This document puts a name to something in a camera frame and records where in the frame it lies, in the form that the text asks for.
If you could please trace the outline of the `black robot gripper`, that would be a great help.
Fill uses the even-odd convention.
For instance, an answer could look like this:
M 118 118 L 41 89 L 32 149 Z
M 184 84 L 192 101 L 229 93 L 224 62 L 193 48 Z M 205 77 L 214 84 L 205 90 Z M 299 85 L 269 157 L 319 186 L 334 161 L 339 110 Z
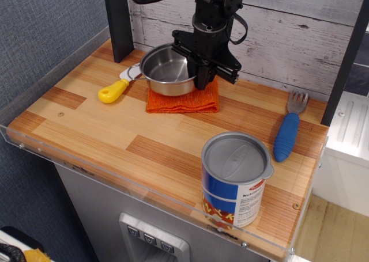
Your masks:
M 187 58 L 187 71 L 198 90 L 219 76 L 231 84 L 239 79 L 242 65 L 230 52 L 233 19 L 218 31 L 208 31 L 207 26 L 194 28 L 193 32 L 174 30 L 172 36 L 174 50 Z

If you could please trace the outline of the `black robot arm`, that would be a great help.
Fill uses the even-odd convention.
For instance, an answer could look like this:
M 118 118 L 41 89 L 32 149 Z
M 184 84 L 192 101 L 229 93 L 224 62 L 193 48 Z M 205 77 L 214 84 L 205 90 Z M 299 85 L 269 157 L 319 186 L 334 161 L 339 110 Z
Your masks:
M 242 65 L 228 45 L 238 45 L 247 36 L 243 35 L 239 40 L 231 39 L 235 20 L 248 31 L 247 22 L 236 14 L 242 7 L 243 0 L 195 0 L 194 31 L 173 31 L 172 46 L 187 58 L 189 77 L 194 78 L 198 90 L 204 90 L 217 75 L 232 84 L 238 81 Z

